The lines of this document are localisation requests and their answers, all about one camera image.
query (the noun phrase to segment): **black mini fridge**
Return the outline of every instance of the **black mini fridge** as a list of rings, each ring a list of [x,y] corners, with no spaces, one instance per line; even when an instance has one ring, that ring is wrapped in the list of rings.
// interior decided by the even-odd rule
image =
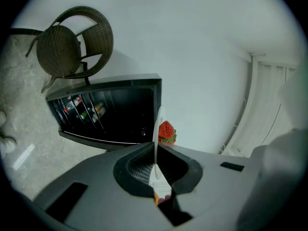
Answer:
[[[60,136],[111,151],[152,141],[161,92],[159,75],[129,75],[68,87],[46,102]]]

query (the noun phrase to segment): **red strawberry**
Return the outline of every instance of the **red strawberry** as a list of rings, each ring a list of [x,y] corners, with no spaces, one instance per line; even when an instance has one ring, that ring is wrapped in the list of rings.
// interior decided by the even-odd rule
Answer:
[[[174,133],[174,128],[168,121],[164,121],[159,126],[158,136],[160,138],[169,139],[174,135]]]

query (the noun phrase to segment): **bottle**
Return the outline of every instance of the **bottle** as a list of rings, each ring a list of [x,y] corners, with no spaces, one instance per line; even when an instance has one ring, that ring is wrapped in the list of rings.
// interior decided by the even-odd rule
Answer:
[[[88,108],[88,113],[92,116],[92,121],[95,123],[98,120],[97,115],[90,108]]]
[[[66,113],[68,113],[70,110],[74,109],[74,104],[75,106],[77,106],[78,104],[80,104],[82,102],[82,99],[80,97],[76,97],[75,99],[73,99],[73,101],[70,101],[67,105],[66,108],[64,109],[64,111]]]
[[[94,113],[95,113],[95,111],[97,112],[98,118],[101,118],[103,116],[103,114],[105,114],[105,112],[106,112],[106,109],[103,105],[104,105],[103,102],[99,102],[98,104],[96,104],[94,106],[95,109],[92,108],[92,111]]]
[[[81,119],[83,119],[83,120],[86,119],[87,116],[88,116],[87,111],[82,112],[81,115],[80,115]]]

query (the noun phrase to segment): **gray floor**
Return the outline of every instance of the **gray floor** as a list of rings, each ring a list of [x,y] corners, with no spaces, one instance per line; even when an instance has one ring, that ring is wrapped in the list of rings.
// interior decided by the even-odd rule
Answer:
[[[59,136],[58,124],[47,107],[45,96],[76,84],[76,80],[57,79],[46,93],[41,94],[41,88],[50,77],[40,67],[35,47],[25,57],[33,38],[10,36],[0,57],[0,110],[7,114],[0,135],[17,141],[17,149],[6,154],[3,162],[12,186],[30,199],[74,165],[105,152]],[[35,149],[15,171],[13,163],[32,144]]]

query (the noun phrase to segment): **chair seat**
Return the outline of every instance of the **chair seat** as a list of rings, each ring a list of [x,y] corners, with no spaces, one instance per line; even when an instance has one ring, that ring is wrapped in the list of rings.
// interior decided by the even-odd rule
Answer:
[[[39,64],[52,77],[72,75],[80,67],[79,41],[69,28],[51,26],[38,39],[37,57]]]

